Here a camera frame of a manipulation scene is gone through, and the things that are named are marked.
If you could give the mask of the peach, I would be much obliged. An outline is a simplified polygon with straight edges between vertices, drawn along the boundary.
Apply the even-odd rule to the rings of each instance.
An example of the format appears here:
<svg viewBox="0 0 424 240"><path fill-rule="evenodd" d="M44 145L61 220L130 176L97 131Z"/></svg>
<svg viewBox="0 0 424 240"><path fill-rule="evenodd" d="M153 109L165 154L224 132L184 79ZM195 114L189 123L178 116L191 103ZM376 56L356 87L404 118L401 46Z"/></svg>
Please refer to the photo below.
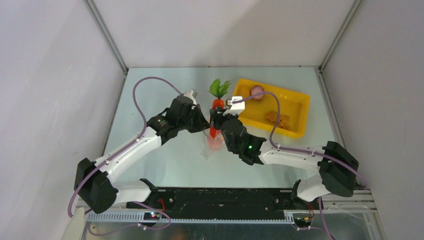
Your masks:
<svg viewBox="0 0 424 240"><path fill-rule="evenodd" d="M208 149L211 151L218 151L224 144L224 139L221 135L218 135L215 138L208 137L206 140Z"/></svg>

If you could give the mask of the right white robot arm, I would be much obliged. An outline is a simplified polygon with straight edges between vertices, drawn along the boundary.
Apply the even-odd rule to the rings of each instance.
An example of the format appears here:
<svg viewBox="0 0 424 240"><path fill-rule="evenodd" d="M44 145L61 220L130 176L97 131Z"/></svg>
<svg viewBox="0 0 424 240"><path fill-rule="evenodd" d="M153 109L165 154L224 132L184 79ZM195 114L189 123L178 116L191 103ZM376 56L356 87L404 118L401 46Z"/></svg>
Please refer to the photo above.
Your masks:
<svg viewBox="0 0 424 240"><path fill-rule="evenodd" d="M325 146L313 148L284 147L248 133L239 116L226 109L217 108L210 114L211 126L221 130L228 151L244 163L284 165L315 173L295 182L290 196L295 208L304 209L327 194L353 196L359 162L338 142L328 141Z"/></svg>

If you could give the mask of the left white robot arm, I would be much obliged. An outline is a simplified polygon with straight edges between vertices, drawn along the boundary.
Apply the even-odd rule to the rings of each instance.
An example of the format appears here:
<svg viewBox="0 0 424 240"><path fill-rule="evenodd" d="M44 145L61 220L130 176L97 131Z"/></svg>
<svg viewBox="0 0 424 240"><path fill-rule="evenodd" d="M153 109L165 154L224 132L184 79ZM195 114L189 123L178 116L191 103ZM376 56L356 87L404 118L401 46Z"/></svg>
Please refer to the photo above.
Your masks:
<svg viewBox="0 0 424 240"><path fill-rule="evenodd" d="M96 214L112 205L140 202L145 208L153 208L158 194L147 180L130 183L118 182L118 178L147 153L175 138L180 131L198 133L209 127L201 113L193 91L173 99L170 107L150 118L146 128L113 152L95 161L82 159L76 169L74 190Z"/></svg>

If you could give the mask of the clear zip top bag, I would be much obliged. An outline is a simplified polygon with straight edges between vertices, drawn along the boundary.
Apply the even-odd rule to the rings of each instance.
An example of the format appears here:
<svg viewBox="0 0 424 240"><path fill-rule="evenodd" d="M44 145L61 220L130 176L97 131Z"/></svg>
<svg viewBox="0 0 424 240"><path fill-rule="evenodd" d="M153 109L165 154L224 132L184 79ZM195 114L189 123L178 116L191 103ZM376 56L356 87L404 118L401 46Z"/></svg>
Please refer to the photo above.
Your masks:
<svg viewBox="0 0 424 240"><path fill-rule="evenodd" d="M215 130L214 136L211 135L210 128L204 129L202 133L205 137L205 141L201 155L207 160L210 160L217 156L220 150L225 147L224 137L221 130Z"/></svg>

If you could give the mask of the red carrot with leaves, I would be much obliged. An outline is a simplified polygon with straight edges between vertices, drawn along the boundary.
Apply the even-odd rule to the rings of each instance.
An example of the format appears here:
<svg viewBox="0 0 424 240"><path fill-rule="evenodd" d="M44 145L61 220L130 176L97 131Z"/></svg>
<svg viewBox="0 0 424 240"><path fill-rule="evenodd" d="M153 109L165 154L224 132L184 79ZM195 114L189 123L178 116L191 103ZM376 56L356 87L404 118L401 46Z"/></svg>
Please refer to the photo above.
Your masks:
<svg viewBox="0 0 424 240"><path fill-rule="evenodd" d="M209 93L212 94L215 99L212 102L212 110L215 110L217 108L223 108L225 106L225 103L223 101L223 97L227 94L228 89L231 85L231 81L226 80L223 83L221 83L221 80L219 78L216 78L211 85L209 86Z"/></svg>

